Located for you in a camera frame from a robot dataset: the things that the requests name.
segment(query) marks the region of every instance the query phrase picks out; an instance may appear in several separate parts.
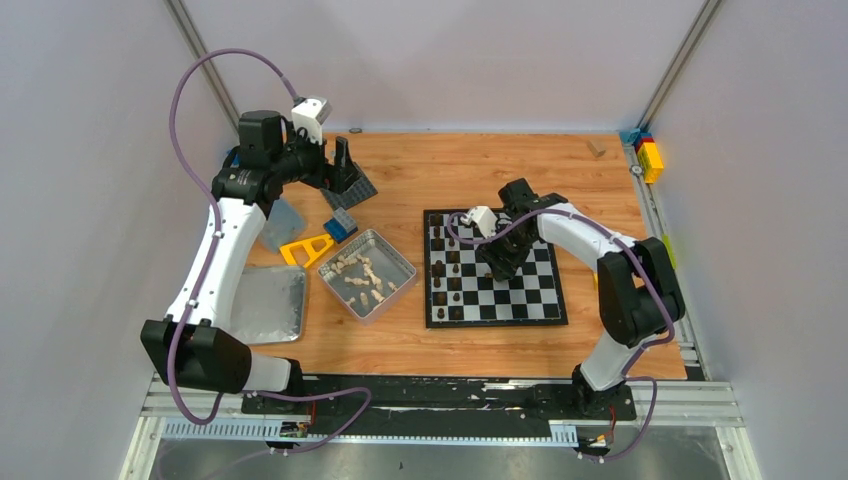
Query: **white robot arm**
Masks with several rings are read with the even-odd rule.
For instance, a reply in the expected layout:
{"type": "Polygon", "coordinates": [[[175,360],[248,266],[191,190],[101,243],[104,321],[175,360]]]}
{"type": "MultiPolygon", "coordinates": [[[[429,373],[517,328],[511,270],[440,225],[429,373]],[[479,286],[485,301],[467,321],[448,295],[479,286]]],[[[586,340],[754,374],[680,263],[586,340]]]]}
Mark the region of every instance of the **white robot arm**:
{"type": "Polygon", "coordinates": [[[297,394],[289,389],[292,382],[302,383],[295,360],[251,352],[226,331],[247,255],[283,185],[300,181],[343,193],[362,175],[343,137],[336,138],[333,163],[325,158],[321,125],[329,112],[326,100],[301,98],[292,108],[292,122],[272,111],[247,112],[239,119],[239,145],[211,184],[220,226],[210,206],[206,231],[183,287],[164,320],[148,320],[142,328],[142,344],[169,384],[168,362],[172,361],[178,386],[226,393],[297,394]],[[217,242],[214,254],[204,272],[213,241],[217,242]],[[202,288],[195,291],[198,279],[202,288]],[[175,326],[184,315],[176,358],[169,359],[175,326]]]}
{"type": "Polygon", "coordinates": [[[622,246],[636,253],[649,276],[643,280],[656,287],[672,320],[678,320],[685,311],[665,245],[656,238],[636,241],[597,222],[592,222],[597,227],[593,228],[578,221],[575,216],[585,215],[574,205],[556,194],[539,197],[524,179],[507,184],[499,195],[514,223],[509,233],[500,234],[497,217],[488,207],[474,207],[462,217],[464,223],[477,227],[484,238],[500,234],[477,249],[477,256],[492,267],[496,280],[515,275],[530,246],[539,239],[564,248],[598,274],[604,333],[573,377],[578,387],[582,386],[579,395],[584,412],[606,408],[608,395],[624,381],[628,362],[666,329],[659,308],[645,287],[634,284],[633,266],[622,253],[622,246]]]}

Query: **metal container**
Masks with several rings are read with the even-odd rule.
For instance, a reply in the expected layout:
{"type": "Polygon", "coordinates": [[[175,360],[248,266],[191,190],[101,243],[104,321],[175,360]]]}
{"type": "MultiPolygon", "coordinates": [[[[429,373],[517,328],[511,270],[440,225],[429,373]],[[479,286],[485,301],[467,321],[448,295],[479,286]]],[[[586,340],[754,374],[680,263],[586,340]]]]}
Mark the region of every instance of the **metal container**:
{"type": "Polygon", "coordinates": [[[306,270],[298,266],[245,268],[228,333],[248,345],[293,342],[306,316],[306,270]]]}
{"type": "Polygon", "coordinates": [[[386,239],[371,229],[353,239],[346,247],[321,265],[318,268],[318,275],[357,320],[363,325],[370,325],[377,320],[377,317],[397,303],[400,297],[412,290],[417,281],[418,272],[386,239]],[[357,286],[344,281],[345,277],[368,278],[361,262],[346,266],[341,275],[330,268],[333,263],[339,261],[340,256],[348,258],[350,255],[356,256],[357,254],[370,258],[374,275],[383,280],[383,291],[380,293],[386,298],[380,303],[377,303],[371,295],[374,285],[357,286]],[[395,284],[397,291],[393,292],[389,288],[389,282],[395,284]],[[367,308],[360,301],[360,293],[365,293],[368,296],[367,308]],[[347,303],[350,298],[356,299],[352,305],[347,303]]]}

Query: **gray plastic piece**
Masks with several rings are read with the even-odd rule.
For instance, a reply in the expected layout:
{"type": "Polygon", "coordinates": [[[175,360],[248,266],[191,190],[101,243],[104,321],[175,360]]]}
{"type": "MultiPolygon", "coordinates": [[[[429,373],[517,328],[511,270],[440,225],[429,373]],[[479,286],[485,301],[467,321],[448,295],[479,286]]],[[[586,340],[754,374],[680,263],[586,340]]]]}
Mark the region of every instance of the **gray plastic piece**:
{"type": "Polygon", "coordinates": [[[333,218],[339,222],[339,225],[345,229],[345,232],[350,233],[356,230],[356,220],[354,220],[344,208],[337,208],[333,212],[333,218]]]}
{"type": "Polygon", "coordinates": [[[324,195],[324,200],[330,204],[330,207],[332,207],[333,210],[336,210],[339,207],[349,210],[374,195],[377,195],[377,189],[374,187],[374,184],[371,183],[371,180],[368,180],[368,177],[365,176],[365,172],[363,172],[358,165],[356,166],[356,169],[359,170],[359,180],[353,182],[353,185],[351,185],[346,192],[338,194],[323,188],[321,189],[321,195],[324,195]]]}

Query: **blue plastic block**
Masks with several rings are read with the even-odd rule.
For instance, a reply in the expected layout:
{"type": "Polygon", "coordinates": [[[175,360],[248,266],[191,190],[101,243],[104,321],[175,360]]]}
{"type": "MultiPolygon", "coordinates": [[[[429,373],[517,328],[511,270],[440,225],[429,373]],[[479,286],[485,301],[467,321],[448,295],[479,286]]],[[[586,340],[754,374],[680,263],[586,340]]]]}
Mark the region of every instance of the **blue plastic block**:
{"type": "Polygon", "coordinates": [[[618,132],[618,138],[621,139],[621,143],[624,145],[631,145],[637,138],[639,138],[640,133],[642,133],[642,131],[638,128],[634,128],[633,130],[622,130],[618,132]]]}
{"type": "Polygon", "coordinates": [[[329,222],[324,224],[324,230],[326,230],[327,233],[329,233],[330,236],[333,237],[333,240],[335,240],[336,243],[342,243],[347,240],[351,235],[356,233],[356,231],[359,229],[357,227],[354,227],[353,230],[347,231],[342,226],[342,224],[339,223],[338,220],[333,218],[330,219],[329,222]]]}

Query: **yellow plastic part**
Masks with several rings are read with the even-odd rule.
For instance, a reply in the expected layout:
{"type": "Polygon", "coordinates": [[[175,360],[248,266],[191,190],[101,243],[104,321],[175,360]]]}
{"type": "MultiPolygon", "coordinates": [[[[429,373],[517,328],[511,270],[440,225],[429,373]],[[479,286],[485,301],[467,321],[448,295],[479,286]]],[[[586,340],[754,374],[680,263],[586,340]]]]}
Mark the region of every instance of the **yellow plastic part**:
{"type": "Polygon", "coordinates": [[[671,240],[666,234],[663,234],[663,243],[665,244],[665,249],[668,250],[668,258],[671,260],[671,268],[677,269],[677,260],[675,260],[674,252],[671,250],[671,240]]]}
{"type": "Polygon", "coordinates": [[[643,142],[642,147],[636,152],[636,157],[639,158],[639,165],[645,172],[645,183],[654,183],[662,174],[663,164],[660,158],[660,151],[657,149],[657,144],[654,142],[643,142]]]}
{"type": "Polygon", "coordinates": [[[335,245],[335,241],[333,241],[333,237],[330,236],[329,233],[325,233],[324,235],[318,235],[317,237],[307,238],[306,240],[300,240],[297,242],[292,242],[287,245],[283,245],[280,247],[280,253],[283,255],[283,260],[286,261],[289,265],[297,265],[297,260],[294,258],[294,254],[292,254],[292,249],[297,247],[303,247],[303,250],[309,255],[309,260],[306,261],[301,267],[307,268],[313,263],[315,260],[321,258],[321,255],[324,255],[328,251],[330,251],[330,247],[335,245]],[[324,246],[319,250],[315,250],[313,245],[315,242],[323,240],[325,242],[324,246]]]}

